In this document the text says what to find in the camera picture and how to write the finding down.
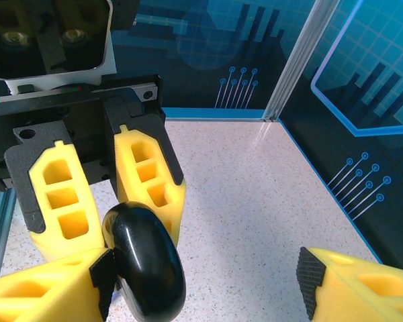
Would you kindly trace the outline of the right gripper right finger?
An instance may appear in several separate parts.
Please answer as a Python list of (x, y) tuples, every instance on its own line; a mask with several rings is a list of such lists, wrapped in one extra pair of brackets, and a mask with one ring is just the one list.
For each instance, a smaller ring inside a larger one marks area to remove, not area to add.
[(403, 322), (399, 268), (302, 247), (298, 284), (311, 322)]

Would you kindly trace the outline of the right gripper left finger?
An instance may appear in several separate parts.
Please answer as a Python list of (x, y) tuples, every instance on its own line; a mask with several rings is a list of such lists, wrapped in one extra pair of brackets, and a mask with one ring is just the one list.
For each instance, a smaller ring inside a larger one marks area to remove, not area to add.
[(0, 276), (0, 322), (105, 322), (116, 278), (109, 248)]

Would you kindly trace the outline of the black earbud charging case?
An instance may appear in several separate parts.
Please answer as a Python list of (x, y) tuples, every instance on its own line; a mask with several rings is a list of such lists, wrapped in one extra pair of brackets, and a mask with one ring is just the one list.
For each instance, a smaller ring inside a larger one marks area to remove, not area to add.
[(112, 207), (102, 224), (114, 253), (118, 284), (137, 322), (172, 322), (186, 297), (186, 281), (169, 232), (142, 203)]

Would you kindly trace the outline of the aluminium corner post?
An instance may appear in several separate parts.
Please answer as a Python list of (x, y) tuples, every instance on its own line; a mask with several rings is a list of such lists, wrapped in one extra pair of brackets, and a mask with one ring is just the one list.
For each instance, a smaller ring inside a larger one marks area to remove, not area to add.
[(283, 111), (340, 0), (315, 0), (262, 116), (275, 121)]

